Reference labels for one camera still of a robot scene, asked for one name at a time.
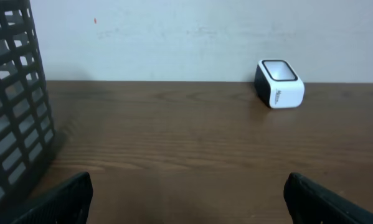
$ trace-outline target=wooden table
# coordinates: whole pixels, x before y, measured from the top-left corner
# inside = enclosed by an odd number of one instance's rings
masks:
[[[248,83],[48,82],[67,142],[34,195],[91,174],[89,223],[291,223],[300,172],[373,212],[373,85],[307,84],[268,109]]]

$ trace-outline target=white cube device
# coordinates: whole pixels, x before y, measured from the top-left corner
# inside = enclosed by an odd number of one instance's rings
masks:
[[[259,61],[254,86],[270,108],[294,108],[303,101],[304,83],[284,60]]]

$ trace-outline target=brown wooden surface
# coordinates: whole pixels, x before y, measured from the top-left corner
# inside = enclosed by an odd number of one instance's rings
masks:
[[[246,83],[48,82],[68,139],[34,195],[88,171],[92,223],[291,223],[293,171],[373,212],[373,85],[307,84],[270,110]]]

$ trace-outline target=white backdrop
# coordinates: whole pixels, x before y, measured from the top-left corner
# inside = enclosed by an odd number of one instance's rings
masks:
[[[48,80],[373,82],[373,0],[31,0]]]

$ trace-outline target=perforated basket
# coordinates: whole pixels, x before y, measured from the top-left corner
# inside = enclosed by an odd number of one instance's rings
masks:
[[[0,210],[43,174],[55,135],[28,0],[0,0]]]

